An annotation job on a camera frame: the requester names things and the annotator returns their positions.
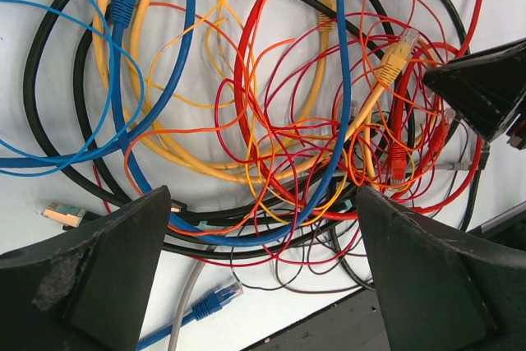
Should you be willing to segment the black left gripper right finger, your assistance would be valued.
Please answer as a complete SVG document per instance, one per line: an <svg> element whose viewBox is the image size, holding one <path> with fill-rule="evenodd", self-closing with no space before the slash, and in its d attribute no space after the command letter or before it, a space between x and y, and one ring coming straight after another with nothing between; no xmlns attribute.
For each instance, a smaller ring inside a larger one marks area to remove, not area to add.
<svg viewBox="0 0 526 351"><path fill-rule="evenodd" d="M369 187L356 203L391 349L525 348L523 214L466 233Z"/></svg>

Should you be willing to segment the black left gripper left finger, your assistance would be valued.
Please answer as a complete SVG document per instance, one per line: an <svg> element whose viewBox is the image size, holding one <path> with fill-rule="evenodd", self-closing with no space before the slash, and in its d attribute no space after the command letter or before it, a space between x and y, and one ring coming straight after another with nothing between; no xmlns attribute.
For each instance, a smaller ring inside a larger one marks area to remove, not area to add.
<svg viewBox="0 0 526 351"><path fill-rule="evenodd" d="M135 349L171 204L162 186L77 229L2 254L1 348Z"/></svg>

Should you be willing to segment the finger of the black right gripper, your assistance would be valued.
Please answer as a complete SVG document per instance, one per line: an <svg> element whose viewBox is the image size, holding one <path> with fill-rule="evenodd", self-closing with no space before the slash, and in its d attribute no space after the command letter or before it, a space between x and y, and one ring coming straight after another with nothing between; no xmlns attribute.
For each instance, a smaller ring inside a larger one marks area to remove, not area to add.
<svg viewBox="0 0 526 351"><path fill-rule="evenodd" d="M423 83L484 140L525 139L525 40L457 58L427 71Z"/></svg>

